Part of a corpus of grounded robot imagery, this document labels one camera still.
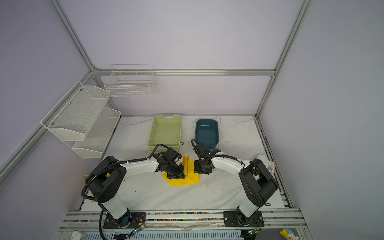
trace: robotic arm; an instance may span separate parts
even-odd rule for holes
[[[199,157],[194,164],[196,173],[209,174],[213,168],[219,168],[239,175],[247,198],[237,207],[236,213],[232,214],[235,216],[233,222],[241,227],[250,225],[252,220],[261,214],[257,210],[267,205],[266,201],[278,189],[277,182],[262,161],[239,160],[225,155],[218,149],[209,150],[203,144],[195,146],[192,142],[192,145]],[[168,179],[185,178],[184,166],[177,165],[177,161],[181,158],[179,153],[172,148],[159,154],[154,152],[155,150],[147,158],[129,161],[118,161],[113,156],[106,157],[85,180],[82,196],[96,201],[105,212],[108,212],[107,215],[116,220],[115,225],[120,228],[127,227],[131,214],[117,194],[124,179],[144,172],[158,171],[166,172]],[[259,179],[256,180],[254,175],[259,175]],[[87,188],[94,197],[85,195]]]

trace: basket handle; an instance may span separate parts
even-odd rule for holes
[[[173,114],[163,114],[163,118],[174,118]]]

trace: white wall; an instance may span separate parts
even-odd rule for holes
[[[261,121],[314,239],[383,239],[384,2],[315,0]]]
[[[274,69],[302,0],[61,0],[97,68]]]
[[[122,115],[254,114],[269,76],[157,76],[152,96],[113,97]]]
[[[0,32],[2,165],[87,69],[45,0],[1,1]],[[46,133],[0,191],[0,238],[53,239],[97,161]]]

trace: black mounting plate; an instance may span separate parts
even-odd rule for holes
[[[130,220],[129,220],[129,224],[126,228],[137,228],[139,226],[139,223],[140,222],[143,222],[145,223],[145,217],[146,217],[147,213],[146,212],[131,212],[131,217],[130,217]],[[117,226],[117,223],[116,223],[116,220],[110,216],[109,214],[107,214],[107,217],[105,218],[105,222],[104,222],[104,226],[103,226],[104,229],[116,229],[116,228],[119,228]]]
[[[226,227],[238,227],[237,223],[236,211],[224,211],[224,226]],[[264,220],[262,216],[262,212],[255,211],[252,216],[252,222],[244,227],[263,227]]]

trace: table surface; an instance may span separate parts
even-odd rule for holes
[[[190,143],[195,136],[196,121],[202,118],[218,122],[217,149],[243,160],[253,160],[259,154],[266,156],[253,116],[182,116],[180,153],[197,159]],[[122,117],[106,150],[105,156],[119,160],[147,157],[153,116]],[[144,173],[124,180],[118,194],[129,210],[205,210],[235,209],[244,200],[238,175],[213,169],[209,175],[201,174],[200,182],[188,186],[171,186],[161,175],[163,172]],[[280,192],[268,200],[270,207],[285,208]],[[95,202],[85,200],[81,211],[97,211]]]

